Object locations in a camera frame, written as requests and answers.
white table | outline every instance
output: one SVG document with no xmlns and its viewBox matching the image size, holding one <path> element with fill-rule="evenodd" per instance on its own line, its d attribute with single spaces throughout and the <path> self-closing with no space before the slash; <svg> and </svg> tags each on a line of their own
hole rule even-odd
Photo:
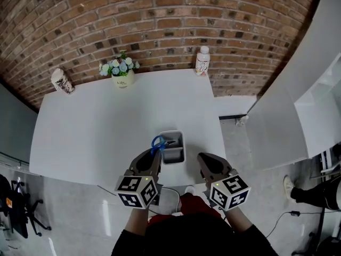
<svg viewBox="0 0 341 256">
<path fill-rule="evenodd" d="M 202 183 L 197 154 L 225 158 L 208 77 L 192 69 L 136 74 L 125 89 L 112 79 L 76 86 L 72 95 L 44 97 L 30 156 L 30 172 L 92 185 L 114 186 L 131 161 L 162 131 L 184 133 L 186 162 L 162 165 L 159 183 Z"/>
</svg>

bottle label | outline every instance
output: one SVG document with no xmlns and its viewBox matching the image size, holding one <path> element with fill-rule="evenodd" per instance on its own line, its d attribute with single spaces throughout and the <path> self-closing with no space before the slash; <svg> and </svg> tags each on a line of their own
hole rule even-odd
<svg viewBox="0 0 341 256">
<path fill-rule="evenodd" d="M 209 61 L 200 61 L 197 58 L 196 61 L 196 74 L 198 76 L 207 76 Z"/>
</svg>

person's arm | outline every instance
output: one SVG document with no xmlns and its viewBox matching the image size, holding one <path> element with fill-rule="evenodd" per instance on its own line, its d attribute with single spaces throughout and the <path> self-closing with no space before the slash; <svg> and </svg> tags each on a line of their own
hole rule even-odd
<svg viewBox="0 0 341 256">
<path fill-rule="evenodd" d="M 240 208 L 235 207 L 224 213 L 237 235 L 237 242 L 240 243 L 240 255 L 253 255 L 259 250 L 265 256 L 278 256 L 269 241 L 243 214 Z"/>
<path fill-rule="evenodd" d="M 123 255 L 127 251 L 131 255 L 143 254 L 144 235 L 148 224 L 148 211 L 148 209 L 132 209 L 127 225 L 112 250 L 112 256 Z"/>
</svg>

scissors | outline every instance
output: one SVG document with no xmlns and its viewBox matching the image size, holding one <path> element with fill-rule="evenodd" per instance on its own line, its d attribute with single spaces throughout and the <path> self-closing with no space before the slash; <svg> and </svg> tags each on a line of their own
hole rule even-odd
<svg viewBox="0 0 341 256">
<path fill-rule="evenodd" d="M 153 141 L 151 142 L 151 154 L 154 155 L 154 151 L 155 150 L 160 150 L 160 151 L 163 151 L 166 146 L 172 144 L 172 143 L 175 143 L 175 140 L 165 140 L 161 135 L 157 135 Z"/>
</svg>

black shirt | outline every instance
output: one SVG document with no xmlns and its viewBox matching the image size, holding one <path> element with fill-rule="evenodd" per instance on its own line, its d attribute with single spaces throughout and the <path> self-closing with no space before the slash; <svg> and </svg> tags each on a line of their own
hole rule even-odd
<svg viewBox="0 0 341 256">
<path fill-rule="evenodd" d="M 152 224 L 145 236 L 123 230 L 113 255 L 278 256 L 255 226 L 243 233 L 234 233 L 223 219 L 205 213 Z"/>
</svg>

